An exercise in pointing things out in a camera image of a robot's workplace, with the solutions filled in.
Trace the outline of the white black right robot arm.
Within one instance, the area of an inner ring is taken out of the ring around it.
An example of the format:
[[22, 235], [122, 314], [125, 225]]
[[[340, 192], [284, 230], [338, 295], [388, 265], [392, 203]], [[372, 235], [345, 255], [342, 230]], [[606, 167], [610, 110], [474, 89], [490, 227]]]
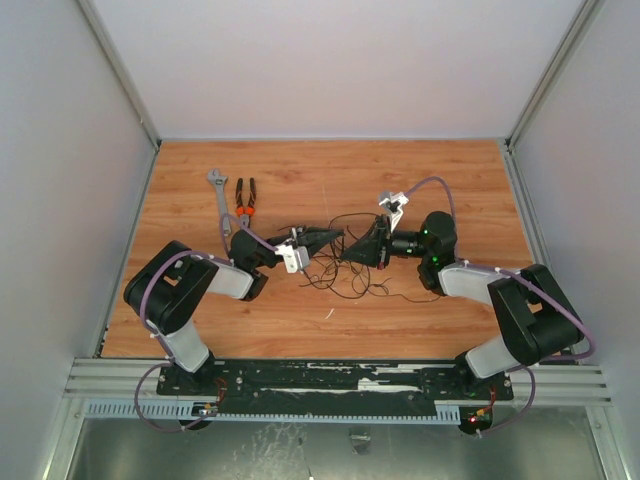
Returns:
[[341, 258], [378, 269], [393, 257], [418, 258], [418, 278], [426, 290], [493, 308], [499, 335], [455, 358], [453, 383], [460, 395], [476, 398], [490, 378], [537, 364], [586, 337], [546, 266], [511, 271], [475, 265], [457, 257], [457, 241], [455, 221], [446, 212], [430, 213], [418, 231], [392, 230], [390, 220], [380, 215]]

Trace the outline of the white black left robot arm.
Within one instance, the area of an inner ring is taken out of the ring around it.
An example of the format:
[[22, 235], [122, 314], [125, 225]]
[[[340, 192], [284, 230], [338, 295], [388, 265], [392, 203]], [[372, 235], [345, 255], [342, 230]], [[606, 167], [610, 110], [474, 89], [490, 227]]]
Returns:
[[301, 273], [316, 253], [343, 236], [342, 229], [293, 227], [263, 239], [243, 227], [233, 235], [226, 259], [169, 242], [123, 293], [124, 302], [164, 350], [157, 393], [202, 395], [225, 385], [223, 379], [215, 380], [216, 358], [193, 320], [205, 295], [252, 301], [268, 281], [262, 267], [283, 264], [289, 274]]

